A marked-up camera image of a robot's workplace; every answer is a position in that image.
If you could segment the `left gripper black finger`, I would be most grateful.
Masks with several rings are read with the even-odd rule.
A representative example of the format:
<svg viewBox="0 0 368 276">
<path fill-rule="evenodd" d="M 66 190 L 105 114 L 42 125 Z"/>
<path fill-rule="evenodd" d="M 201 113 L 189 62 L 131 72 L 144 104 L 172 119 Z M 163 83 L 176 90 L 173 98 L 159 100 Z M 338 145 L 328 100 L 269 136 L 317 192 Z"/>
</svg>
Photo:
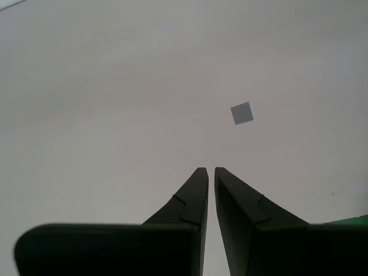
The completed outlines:
<svg viewBox="0 0 368 276">
<path fill-rule="evenodd" d="M 309 224 L 223 167 L 214 188 L 231 275 L 367 275 L 367 226 Z"/>
<path fill-rule="evenodd" d="M 201 275 L 209 178 L 197 168 L 140 225 L 44 224 L 14 246 L 20 275 Z"/>
</svg>

